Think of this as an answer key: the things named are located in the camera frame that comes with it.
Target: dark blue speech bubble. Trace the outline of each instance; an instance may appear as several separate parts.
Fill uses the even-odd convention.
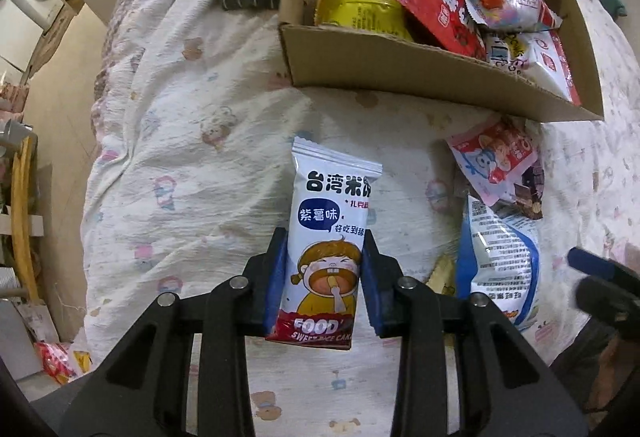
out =
[[[340,207],[329,199],[305,199],[298,208],[298,222],[309,229],[331,231],[340,219]]]

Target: white patterned fabric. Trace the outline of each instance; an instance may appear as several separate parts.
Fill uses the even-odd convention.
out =
[[[608,257],[640,234],[638,63],[598,0],[578,0],[596,54],[606,122],[540,125],[546,183],[541,309],[525,332],[549,363],[586,322],[572,307],[574,245]],[[86,193],[85,327],[103,359],[162,291],[209,292],[287,226],[294,136],[381,162],[369,227],[407,274],[429,276],[459,236],[444,138],[487,110],[372,91],[290,86],[273,11],[216,0],[119,0],[96,81],[102,152]],[[398,340],[379,340],[362,298],[351,351],[247,341],[260,436],[387,436]],[[450,416],[456,418],[455,411]]]

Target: brown cardboard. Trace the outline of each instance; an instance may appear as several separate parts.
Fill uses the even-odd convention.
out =
[[[577,1],[545,1],[563,18],[559,35],[581,107],[522,77],[437,47],[362,30],[315,27],[316,0],[280,1],[280,37],[296,86],[414,94],[540,122],[602,119],[598,69]]]

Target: yellow snack package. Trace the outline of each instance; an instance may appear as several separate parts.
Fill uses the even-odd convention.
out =
[[[314,23],[392,34],[413,41],[404,26],[402,5],[396,0],[318,0]]]

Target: cartoon open mouth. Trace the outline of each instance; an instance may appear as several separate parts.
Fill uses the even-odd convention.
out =
[[[355,273],[340,267],[320,269],[309,277],[309,286],[316,294],[332,296],[332,287],[338,287],[340,294],[350,293],[357,283]]]

